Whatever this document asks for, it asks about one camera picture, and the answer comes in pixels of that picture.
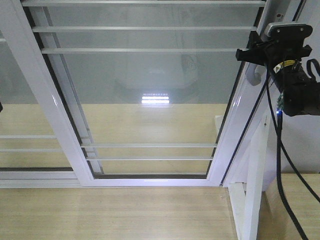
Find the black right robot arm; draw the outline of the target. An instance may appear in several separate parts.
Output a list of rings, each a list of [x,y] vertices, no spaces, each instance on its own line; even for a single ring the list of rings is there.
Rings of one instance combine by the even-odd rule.
[[[282,94],[282,110],[290,117],[320,114],[320,83],[312,72],[320,70],[316,59],[301,60],[311,54],[312,48],[304,45],[305,38],[312,34],[305,26],[296,30],[277,29],[263,41],[257,32],[249,34],[249,49],[237,50],[236,59],[264,66]]]

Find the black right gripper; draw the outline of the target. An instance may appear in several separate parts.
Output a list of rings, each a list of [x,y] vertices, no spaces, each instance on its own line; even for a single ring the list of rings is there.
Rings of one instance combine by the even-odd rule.
[[[273,68],[277,64],[288,61],[301,61],[302,58],[308,57],[312,48],[307,44],[304,46],[304,40],[272,40],[265,46],[265,42],[256,31],[249,34],[249,50],[236,50],[236,59],[260,66]]]

